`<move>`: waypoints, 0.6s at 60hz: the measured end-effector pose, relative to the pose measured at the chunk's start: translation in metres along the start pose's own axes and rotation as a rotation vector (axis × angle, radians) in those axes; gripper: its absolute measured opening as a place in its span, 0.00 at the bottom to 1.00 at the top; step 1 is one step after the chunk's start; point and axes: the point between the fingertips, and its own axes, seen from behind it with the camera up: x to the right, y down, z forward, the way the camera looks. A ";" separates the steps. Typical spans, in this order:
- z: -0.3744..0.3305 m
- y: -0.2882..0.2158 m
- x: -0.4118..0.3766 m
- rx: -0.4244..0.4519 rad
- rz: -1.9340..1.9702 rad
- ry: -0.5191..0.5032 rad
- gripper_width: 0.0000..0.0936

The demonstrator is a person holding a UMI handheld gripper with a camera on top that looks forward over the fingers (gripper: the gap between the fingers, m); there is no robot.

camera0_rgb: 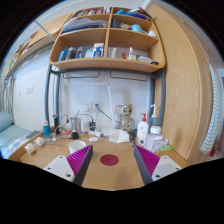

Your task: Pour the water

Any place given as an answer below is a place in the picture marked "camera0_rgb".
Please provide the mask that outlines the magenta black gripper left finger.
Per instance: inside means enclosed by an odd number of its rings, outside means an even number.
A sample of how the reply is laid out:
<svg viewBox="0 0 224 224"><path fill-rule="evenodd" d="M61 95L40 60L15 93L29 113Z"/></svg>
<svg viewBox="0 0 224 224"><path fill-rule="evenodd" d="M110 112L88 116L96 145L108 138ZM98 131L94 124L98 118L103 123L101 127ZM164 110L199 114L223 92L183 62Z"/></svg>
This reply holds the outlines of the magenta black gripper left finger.
<svg viewBox="0 0 224 224"><path fill-rule="evenodd" d="M81 186L93 156L93 146L86 146L69 156L59 155L44 170Z"/></svg>

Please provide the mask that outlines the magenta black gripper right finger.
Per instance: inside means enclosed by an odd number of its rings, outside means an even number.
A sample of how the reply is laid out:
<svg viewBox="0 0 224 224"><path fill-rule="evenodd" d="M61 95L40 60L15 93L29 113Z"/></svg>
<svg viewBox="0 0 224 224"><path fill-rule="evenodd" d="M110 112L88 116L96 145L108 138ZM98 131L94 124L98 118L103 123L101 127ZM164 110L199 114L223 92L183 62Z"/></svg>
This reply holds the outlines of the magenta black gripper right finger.
<svg viewBox="0 0 224 224"><path fill-rule="evenodd" d="M181 170L169 156L161 156L138 145L134 146L134 156L145 185Z"/></svg>

